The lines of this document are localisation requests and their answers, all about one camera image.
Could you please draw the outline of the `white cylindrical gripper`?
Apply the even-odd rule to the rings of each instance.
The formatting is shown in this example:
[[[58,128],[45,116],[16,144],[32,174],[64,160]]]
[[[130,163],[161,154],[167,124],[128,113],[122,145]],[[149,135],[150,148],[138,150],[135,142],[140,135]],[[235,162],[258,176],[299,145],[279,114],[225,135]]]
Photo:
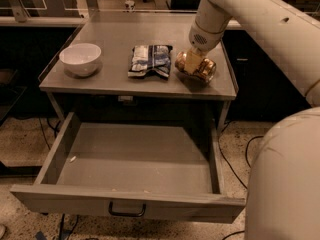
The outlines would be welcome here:
[[[221,41],[232,16],[209,0],[200,0],[198,10],[189,32],[192,46],[186,52],[184,70],[193,74],[205,57]]]

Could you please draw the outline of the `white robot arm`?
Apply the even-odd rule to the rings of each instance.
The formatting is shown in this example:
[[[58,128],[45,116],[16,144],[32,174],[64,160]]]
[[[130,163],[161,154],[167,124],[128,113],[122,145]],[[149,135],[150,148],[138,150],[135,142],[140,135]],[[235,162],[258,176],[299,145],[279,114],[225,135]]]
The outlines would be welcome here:
[[[189,32],[206,54],[235,19],[278,70],[263,81],[278,103],[306,110],[276,123],[255,154],[247,186],[245,240],[320,240],[320,27],[282,0],[201,0]]]

